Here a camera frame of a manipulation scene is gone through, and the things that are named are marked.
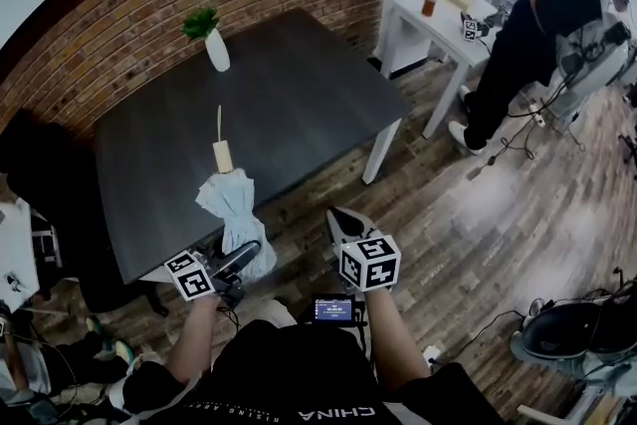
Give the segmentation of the black chest screen device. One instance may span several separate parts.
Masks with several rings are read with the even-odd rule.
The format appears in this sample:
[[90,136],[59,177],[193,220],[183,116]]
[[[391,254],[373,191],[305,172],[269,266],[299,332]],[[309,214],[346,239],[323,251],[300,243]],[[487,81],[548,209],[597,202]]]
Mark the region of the black chest screen device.
[[313,295],[311,322],[339,327],[365,326],[365,303],[358,302],[354,296],[337,294]]

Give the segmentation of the white backpack with black shell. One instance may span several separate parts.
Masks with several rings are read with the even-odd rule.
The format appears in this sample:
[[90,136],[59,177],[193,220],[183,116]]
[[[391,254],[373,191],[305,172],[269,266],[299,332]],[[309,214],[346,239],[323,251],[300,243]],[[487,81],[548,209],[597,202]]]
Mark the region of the white backpack with black shell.
[[510,340],[514,357],[530,363],[612,363],[637,353],[637,297],[554,306],[529,319]]

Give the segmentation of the person's left forearm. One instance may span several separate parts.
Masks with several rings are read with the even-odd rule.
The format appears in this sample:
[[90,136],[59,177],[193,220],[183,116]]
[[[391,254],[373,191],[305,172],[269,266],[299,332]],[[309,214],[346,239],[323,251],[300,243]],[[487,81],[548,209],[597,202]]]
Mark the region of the person's left forearm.
[[211,346],[220,302],[220,297],[215,294],[192,302],[179,339],[165,364],[172,376],[182,384],[210,369]]

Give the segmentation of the dark grey table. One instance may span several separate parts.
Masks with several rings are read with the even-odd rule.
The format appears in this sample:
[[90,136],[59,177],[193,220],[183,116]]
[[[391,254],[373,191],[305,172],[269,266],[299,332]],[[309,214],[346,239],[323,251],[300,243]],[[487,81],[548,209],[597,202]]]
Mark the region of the dark grey table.
[[134,282],[215,232],[196,202],[225,139],[267,202],[404,118],[408,101],[364,57],[294,9],[227,40],[231,66],[199,53],[95,127],[102,203],[122,279]]

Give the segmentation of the person's right forearm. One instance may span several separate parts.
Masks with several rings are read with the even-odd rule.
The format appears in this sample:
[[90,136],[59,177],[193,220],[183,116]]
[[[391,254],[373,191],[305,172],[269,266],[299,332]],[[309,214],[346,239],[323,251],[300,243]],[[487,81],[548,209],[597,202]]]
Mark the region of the person's right forearm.
[[386,288],[364,294],[372,358],[380,386],[388,394],[429,377],[431,370]]

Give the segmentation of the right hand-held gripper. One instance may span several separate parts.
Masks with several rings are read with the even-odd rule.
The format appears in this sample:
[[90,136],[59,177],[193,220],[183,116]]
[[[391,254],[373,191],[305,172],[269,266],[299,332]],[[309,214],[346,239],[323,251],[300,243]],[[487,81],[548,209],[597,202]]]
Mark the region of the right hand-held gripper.
[[331,241],[341,244],[338,272],[346,282],[363,293],[397,283],[401,252],[392,236],[371,238],[379,232],[376,225],[347,208],[329,207],[326,221]]

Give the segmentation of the light blue umbrella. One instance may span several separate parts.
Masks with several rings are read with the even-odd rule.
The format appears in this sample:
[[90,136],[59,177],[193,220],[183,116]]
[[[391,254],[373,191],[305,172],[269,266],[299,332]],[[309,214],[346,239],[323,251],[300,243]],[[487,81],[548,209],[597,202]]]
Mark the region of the light blue umbrella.
[[267,239],[264,224],[254,215],[255,183],[242,168],[235,167],[228,141],[222,136],[222,107],[217,107],[217,138],[213,151],[217,171],[200,186],[196,203],[223,221],[221,252],[228,256],[249,242],[260,247],[256,256],[239,272],[247,283],[269,274],[277,254]]

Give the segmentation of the person's black shirt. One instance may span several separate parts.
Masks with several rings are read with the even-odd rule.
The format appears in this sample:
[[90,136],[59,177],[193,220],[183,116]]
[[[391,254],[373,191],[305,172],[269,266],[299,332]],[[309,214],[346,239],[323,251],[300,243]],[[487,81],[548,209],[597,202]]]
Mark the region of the person's black shirt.
[[141,366],[123,385],[123,408],[142,425],[505,425],[452,372],[386,393],[352,333],[254,320],[192,389],[160,364]]

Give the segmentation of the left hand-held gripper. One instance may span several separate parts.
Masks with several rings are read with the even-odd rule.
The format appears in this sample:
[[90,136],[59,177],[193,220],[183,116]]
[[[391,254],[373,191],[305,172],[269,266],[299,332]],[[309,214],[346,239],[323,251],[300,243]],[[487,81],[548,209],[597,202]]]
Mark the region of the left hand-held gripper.
[[245,297],[239,273],[260,252],[258,241],[245,243],[229,254],[216,245],[207,251],[186,249],[165,262],[164,268],[185,301],[215,294],[233,310]]

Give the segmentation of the white desk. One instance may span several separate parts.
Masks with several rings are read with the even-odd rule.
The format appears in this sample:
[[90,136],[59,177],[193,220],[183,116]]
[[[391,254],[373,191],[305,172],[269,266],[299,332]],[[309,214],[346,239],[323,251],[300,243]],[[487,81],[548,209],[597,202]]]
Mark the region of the white desk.
[[421,13],[421,7],[420,0],[391,1],[382,44],[380,73],[385,78],[391,75],[394,59],[402,44],[403,29],[406,27],[415,30],[426,42],[440,48],[457,64],[422,132],[425,138],[430,138],[443,121],[469,72],[487,61],[489,50],[480,42],[466,41],[463,38],[461,10],[453,3],[438,0],[430,17]]

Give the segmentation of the white vase with green plant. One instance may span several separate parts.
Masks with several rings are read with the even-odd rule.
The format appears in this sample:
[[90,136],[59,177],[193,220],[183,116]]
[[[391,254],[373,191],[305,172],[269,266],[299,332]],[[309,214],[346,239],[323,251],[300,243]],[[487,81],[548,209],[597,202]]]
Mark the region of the white vase with green plant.
[[230,57],[218,30],[220,18],[216,8],[202,8],[188,15],[181,33],[192,41],[202,40],[211,64],[219,73],[230,69]]

